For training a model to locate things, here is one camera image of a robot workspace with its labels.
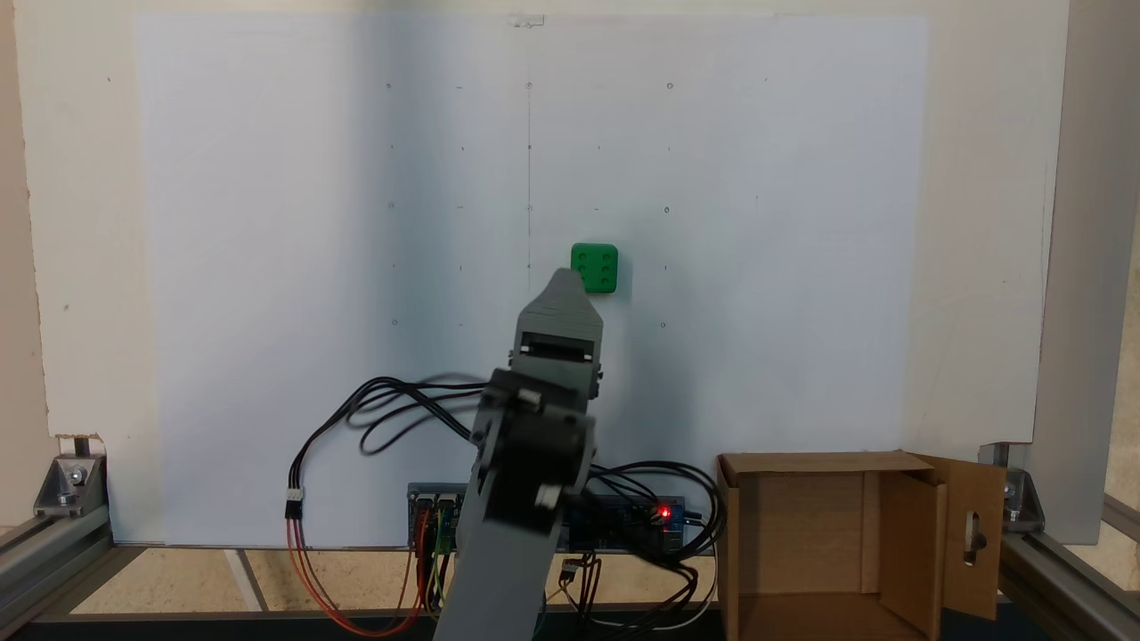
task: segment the cardboard box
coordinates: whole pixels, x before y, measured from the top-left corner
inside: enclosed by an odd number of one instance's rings
[[[996,616],[1005,471],[905,452],[724,454],[728,641],[930,639]]]

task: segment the white board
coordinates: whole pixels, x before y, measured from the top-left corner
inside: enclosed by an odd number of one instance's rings
[[[16,1],[48,428],[106,446],[116,541],[165,542],[169,509],[136,18],[355,16],[394,6],[402,3]],[[1068,0],[439,0],[430,7],[552,21],[694,13],[927,18],[904,446],[969,460],[980,444],[1033,439]],[[356,509],[352,493],[341,498],[343,510]]]
[[[286,470],[372,375],[504,366],[577,241],[598,460],[889,449],[926,68],[914,17],[137,22],[165,542],[280,544]],[[440,428],[312,451],[316,545],[401,545]]]

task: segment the robotic arm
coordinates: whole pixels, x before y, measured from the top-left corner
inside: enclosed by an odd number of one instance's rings
[[[602,318],[581,277],[559,269],[522,314],[510,370],[480,398],[479,447],[457,532],[461,558],[435,641],[534,635],[562,525],[563,494],[586,484],[602,378]]]

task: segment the screw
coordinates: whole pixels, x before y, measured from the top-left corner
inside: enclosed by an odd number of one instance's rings
[[[67,482],[80,485],[84,480],[87,480],[87,470],[82,465],[73,465],[67,469]]]

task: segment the wall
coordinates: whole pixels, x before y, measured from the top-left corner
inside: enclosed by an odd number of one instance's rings
[[[28,196],[15,15],[11,2],[5,1],[0,3],[0,526],[31,518],[48,463],[59,453],[48,435]]]

